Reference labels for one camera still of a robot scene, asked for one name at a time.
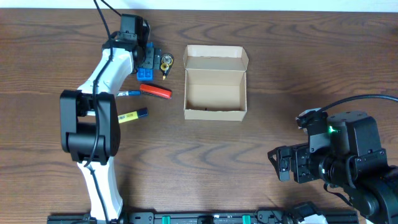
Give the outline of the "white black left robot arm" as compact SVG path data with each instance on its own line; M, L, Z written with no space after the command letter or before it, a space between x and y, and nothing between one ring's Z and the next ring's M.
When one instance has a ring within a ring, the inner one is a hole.
M64 152L77 163L88 189L88 223L126 223L114 157L121 142L116 95L125 79L148 58L150 26L141 16L121 14L109 32L101 60L77 90L60 95L60 136Z

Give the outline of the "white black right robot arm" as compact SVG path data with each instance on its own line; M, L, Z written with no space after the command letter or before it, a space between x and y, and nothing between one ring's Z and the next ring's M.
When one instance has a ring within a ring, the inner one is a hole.
M397 166L388 164L376 120L363 111L310 110L296 121L308 141L267 154L278 179L341 187L341 199L371 223L397 223Z

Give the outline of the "black yellow correction tape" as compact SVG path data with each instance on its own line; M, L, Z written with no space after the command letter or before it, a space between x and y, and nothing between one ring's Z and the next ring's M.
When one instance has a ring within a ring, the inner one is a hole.
M160 70L162 72L162 78L165 80L174 64L174 56L172 54L163 54L160 60Z

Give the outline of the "brown cardboard box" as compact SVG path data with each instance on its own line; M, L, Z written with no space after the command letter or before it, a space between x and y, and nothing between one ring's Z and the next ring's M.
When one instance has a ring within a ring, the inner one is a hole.
M186 120L242 121L247 113L249 58L241 46L188 45L185 67Z

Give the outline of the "red stapler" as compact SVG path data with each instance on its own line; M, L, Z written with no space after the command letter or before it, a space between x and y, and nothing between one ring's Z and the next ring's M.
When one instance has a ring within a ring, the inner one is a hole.
M170 90L157 87L154 85L141 84L139 89L142 93L147 95L157 96L164 99L172 98L172 92Z

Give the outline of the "blue plastic holder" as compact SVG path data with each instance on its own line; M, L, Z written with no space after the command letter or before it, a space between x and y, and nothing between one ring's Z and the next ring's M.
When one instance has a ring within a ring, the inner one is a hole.
M149 42L147 44L147 47L154 47L154 44L152 42ZM154 79L154 70L138 68L136 78L140 82L152 81Z

